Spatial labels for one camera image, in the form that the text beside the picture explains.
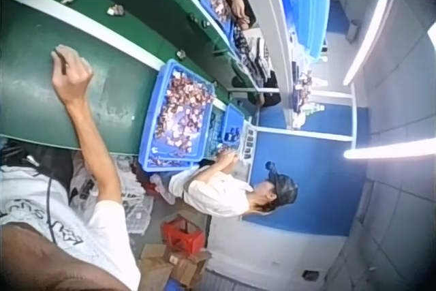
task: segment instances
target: black cap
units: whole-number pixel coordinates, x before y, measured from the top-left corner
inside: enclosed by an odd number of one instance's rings
[[[279,174],[272,162],[266,163],[266,169],[269,170],[268,180],[275,186],[277,195],[277,204],[283,206],[284,204],[293,204],[297,199],[298,186],[294,180],[288,175]]]

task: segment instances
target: blue wall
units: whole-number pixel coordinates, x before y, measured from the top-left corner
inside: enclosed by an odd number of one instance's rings
[[[351,135],[350,106],[325,104],[323,112],[308,117],[304,130]],[[358,140],[369,139],[368,111],[358,109]],[[284,128],[280,106],[261,111],[262,126]],[[244,219],[264,226],[293,232],[347,235],[362,193],[366,164],[343,158],[349,142],[322,140],[261,132],[258,135],[251,174],[252,185],[267,176],[265,163],[276,163],[277,170],[291,176],[299,185],[293,205],[271,215],[250,215]]]
[[[330,2],[330,11],[328,13],[327,32],[346,34],[348,27],[349,21],[341,3],[332,0]]]

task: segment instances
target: fluorescent light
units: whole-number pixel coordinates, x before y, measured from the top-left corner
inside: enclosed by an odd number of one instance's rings
[[[388,146],[351,149],[344,152],[347,159],[381,159],[420,157],[436,154],[436,138],[402,142]]]
[[[347,75],[343,80],[343,85],[349,85],[360,69],[360,66],[368,54],[371,44],[374,42],[380,24],[382,23],[383,13],[386,10],[387,4],[388,0],[379,0],[377,2],[377,6],[375,7],[374,15],[371,19],[371,23],[369,24],[367,34],[365,35],[362,45],[360,46],[352,65],[348,69]]]
[[[429,33],[431,43],[433,44],[433,46],[435,47],[435,50],[436,50],[436,23],[433,24],[433,26],[429,29],[428,33]]]

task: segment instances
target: white t-shirt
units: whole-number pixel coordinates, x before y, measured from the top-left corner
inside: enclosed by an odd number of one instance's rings
[[[215,173],[208,183],[194,180],[189,184],[188,192],[183,194],[185,183],[206,168],[194,166],[191,170],[174,175],[169,191],[176,197],[183,196],[183,200],[199,212],[212,216],[232,217],[248,211],[247,192],[252,192],[253,188],[230,174]]]
[[[0,225],[26,223],[52,240],[46,197],[48,177],[32,168],[1,167]],[[123,206],[105,200],[95,205],[85,224],[68,207],[66,190],[53,180],[50,188],[50,220],[57,245],[69,255],[104,269],[137,290],[140,272],[131,252]]]

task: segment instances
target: black cable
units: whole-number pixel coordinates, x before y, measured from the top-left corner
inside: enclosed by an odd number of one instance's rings
[[[56,242],[56,238],[55,238],[55,233],[53,232],[53,227],[52,227],[52,219],[51,219],[51,215],[50,215],[50,189],[52,187],[52,175],[50,175],[50,178],[48,180],[48,187],[47,187],[47,199],[46,199],[46,207],[47,207],[47,224],[48,224],[48,229],[50,230],[50,235],[52,237],[52,242],[57,245]]]

